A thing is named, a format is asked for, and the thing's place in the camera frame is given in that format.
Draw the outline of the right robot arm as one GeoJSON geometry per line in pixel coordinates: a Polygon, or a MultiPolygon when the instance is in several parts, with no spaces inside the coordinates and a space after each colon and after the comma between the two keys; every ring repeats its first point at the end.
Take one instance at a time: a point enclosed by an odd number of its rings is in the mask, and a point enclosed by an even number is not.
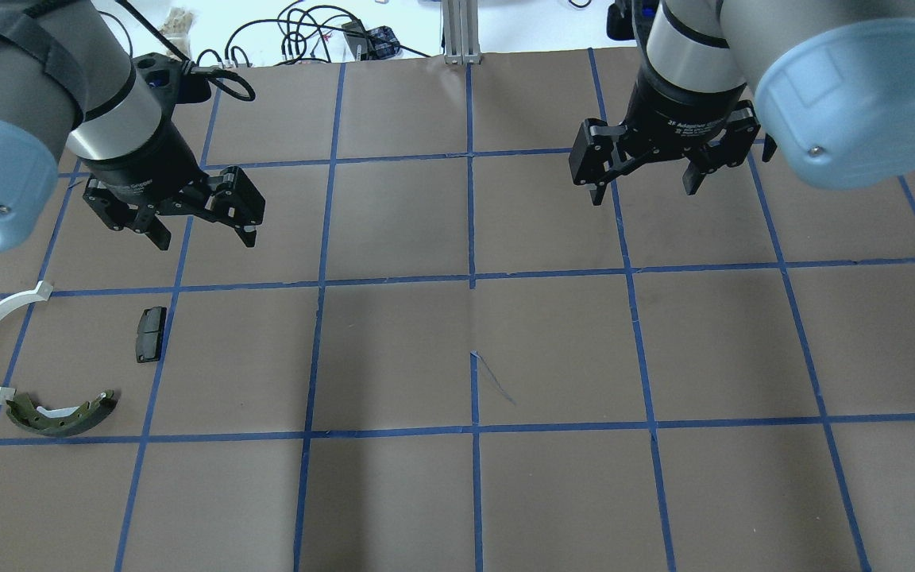
{"type": "Polygon", "coordinates": [[[607,35],[640,66],[624,119],[585,119],[569,155],[596,206],[665,160],[693,195],[758,137],[831,191],[915,170],[915,1],[614,1],[607,35]]]}

